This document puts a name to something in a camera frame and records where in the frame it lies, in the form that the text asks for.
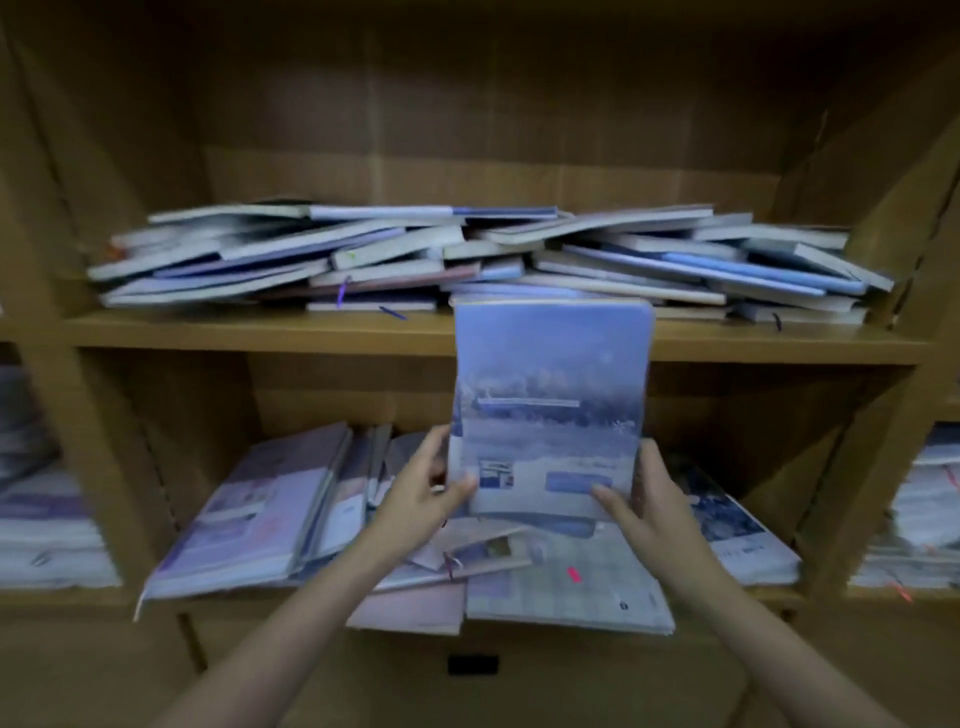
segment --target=forearm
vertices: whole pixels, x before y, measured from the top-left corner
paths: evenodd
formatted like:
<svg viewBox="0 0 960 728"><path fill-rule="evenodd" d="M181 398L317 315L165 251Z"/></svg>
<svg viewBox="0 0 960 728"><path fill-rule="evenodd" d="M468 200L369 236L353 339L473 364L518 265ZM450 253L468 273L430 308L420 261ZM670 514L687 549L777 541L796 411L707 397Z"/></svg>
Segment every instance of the forearm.
<svg viewBox="0 0 960 728"><path fill-rule="evenodd" d="M184 693L154 728L277 725L330 636L393 561L371 539L358 539Z"/></svg>
<svg viewBox="0 0 960 728"><path fill-rule="evenodd" d="M699 601L698 611L795 728L904 728L735 583Z"/></svg>

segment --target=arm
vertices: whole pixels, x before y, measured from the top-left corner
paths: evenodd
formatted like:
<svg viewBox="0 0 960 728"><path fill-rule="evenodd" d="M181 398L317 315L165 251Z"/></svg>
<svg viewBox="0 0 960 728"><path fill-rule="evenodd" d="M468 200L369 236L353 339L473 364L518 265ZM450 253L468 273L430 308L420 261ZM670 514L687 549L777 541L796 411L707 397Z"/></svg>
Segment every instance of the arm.
<svg viewBox="0 0 960 728"><path fill-rule="evenodd" d="M630 505L595 486L636 557L700 614L797 728L905 728L785 622L750 598L700 534L686 496L670 479L652 440L640 449Z"/></svg>
<svg viewBox="0 0 960 728"><path fill-rule="evenodd" d="M472 495L461 482L430 492L448 427L434 427L397 476L373 523L309 584L153 723L153 728L270 728L279 724L331 635L411 551Z"/></svg>

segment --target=hand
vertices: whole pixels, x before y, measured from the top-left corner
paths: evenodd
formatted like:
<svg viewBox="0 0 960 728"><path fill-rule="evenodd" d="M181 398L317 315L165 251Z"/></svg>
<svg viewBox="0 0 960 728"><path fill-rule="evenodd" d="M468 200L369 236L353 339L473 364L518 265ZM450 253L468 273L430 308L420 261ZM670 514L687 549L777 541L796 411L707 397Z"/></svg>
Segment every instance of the hand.
<svg viewBox="0 0 960 728"><path fill-rule="evenodd" d="M736 582L700 533L686 494L670 479L653 440L640 442L633 509L616 491L593 486L593 497L611 515L636 558L681 598L695 605Z"/></svg>
<svg viewBox="0 0 960 728"><path fill-rule="evenodd" d="M475 478L447 486L442 493L431 490L434 478L446 471L439 457L450 425L431 429L410 462L400 471L367 528L377 547L396 562L423 546L444 525L458 506L476 491Z"/></svg>

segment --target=bookshelf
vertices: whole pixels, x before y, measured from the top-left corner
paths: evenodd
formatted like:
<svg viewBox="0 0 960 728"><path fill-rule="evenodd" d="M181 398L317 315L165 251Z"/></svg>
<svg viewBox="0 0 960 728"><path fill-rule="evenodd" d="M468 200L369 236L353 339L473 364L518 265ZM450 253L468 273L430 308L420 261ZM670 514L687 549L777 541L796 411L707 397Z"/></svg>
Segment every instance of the bookshelf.
<svg viewBox="0 0 960 728"><path fill-rule="evenodd" d="M0 615L122 625L185 683L242 631L229 625L282 598L175 600L127 624L143 579L245 449L341 419L448 418L448 313L104 310L84 283L108 236L148 211L282 193L715 202L854 226L851 257L903 281L870 300L866 327L661 322L647 424L802 554L798 585L753 591L798 629L815 633L826 605L904 608L847 580L932 423L960 420L960 34L916 3L628 5L551 3L544 18L536 0L403 15L373 0L362 15L0 3L0 341L30 373L125 584L3 592ZM916 22L894 24L888 12L906 10ZM537 649L575 662L580 643L537 634ZM677 650L678 672L699 664L696 647ZM737 695L740 678L725 683ZM718 700L719 728L737 696Z"/></svg>

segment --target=person's left hand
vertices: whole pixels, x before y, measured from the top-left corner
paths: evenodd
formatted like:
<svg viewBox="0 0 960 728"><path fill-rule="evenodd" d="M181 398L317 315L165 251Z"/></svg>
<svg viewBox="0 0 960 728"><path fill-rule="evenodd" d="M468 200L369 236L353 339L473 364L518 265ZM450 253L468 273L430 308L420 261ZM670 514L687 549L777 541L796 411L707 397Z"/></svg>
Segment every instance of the person's left hand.
<svg viewBox="0 0 960 728"><path fill-rule="evenodd" d="M438 458L450 425L431 429L410 462L400 471L366 529L384 555L399 562L423 546L458 506L476 491L475 478L451 483L442 493L431 491L432 478L442 475Z"/></svg>

